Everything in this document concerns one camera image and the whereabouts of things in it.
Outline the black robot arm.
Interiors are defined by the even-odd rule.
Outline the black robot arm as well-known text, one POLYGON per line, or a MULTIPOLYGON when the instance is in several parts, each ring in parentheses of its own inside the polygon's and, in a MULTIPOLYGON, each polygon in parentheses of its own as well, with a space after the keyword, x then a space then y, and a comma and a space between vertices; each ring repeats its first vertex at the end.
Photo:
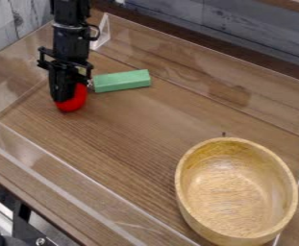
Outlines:
POLYGON ((86 86, 93 65, 86 61, 89 43, 100 37, 99 27, 86 22, 89 0, 49 0, 52 48, 38 48, 37 66, 49 73, 49 95, 62 103, 76 97, 77 85, 86 86))

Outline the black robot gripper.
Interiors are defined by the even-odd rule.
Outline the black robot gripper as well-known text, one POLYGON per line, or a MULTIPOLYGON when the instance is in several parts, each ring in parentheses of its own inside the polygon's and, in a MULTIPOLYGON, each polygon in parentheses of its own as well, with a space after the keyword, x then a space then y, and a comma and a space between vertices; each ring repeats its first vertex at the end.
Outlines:
MULTIPOLYGON (((93 65, 86 61, 89 53, 89 42, 100 37, 100 29, 88 23, 77 26, 66 26, 52 23, 52 48, 44 46, 38 48, 40 58, 37 65, 49 69, 50 61, 45 60, 49 56, 56 62, 77 68, 81 74, 81 83, 88 89, 93 89, 91 70, 93 65)), ((65 102, 74 96, 76 79, 68 70, 53 69, 49 71, 49 95, 54 102, 65 102)))

